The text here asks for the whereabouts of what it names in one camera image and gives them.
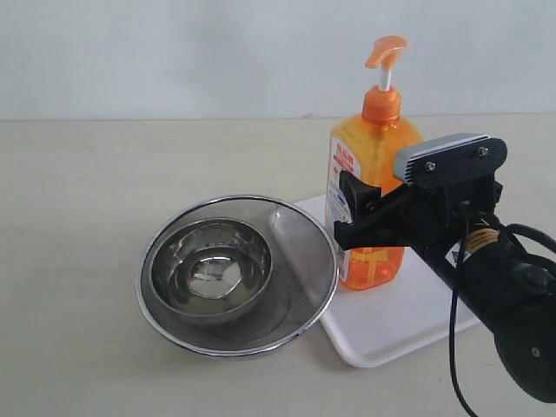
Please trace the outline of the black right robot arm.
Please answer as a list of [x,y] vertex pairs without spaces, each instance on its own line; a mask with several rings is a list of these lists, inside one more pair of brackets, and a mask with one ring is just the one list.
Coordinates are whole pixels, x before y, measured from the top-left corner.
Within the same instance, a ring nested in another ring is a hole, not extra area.
[[555,241],[494,209],[502,187],[491,174],[403,184],[388,194],[348,172],[340,188],[352,214],[334,225],[343,249],[409,247],[492,333],[500,360],[536,400],[555,400],[555,264],[529,253],[528,238]]

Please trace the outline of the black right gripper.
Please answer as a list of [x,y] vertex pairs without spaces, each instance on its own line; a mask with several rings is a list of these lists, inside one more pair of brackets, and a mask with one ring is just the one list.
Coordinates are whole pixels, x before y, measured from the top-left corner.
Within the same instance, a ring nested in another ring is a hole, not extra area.
[[462,240],[472,222],[494,215],[503,189],[481,177],[435,189],[402,184],[383,195],[346,170],[339,185],[351,215],[350,222],[334,223],[341,249],[410,247],[423,259]]

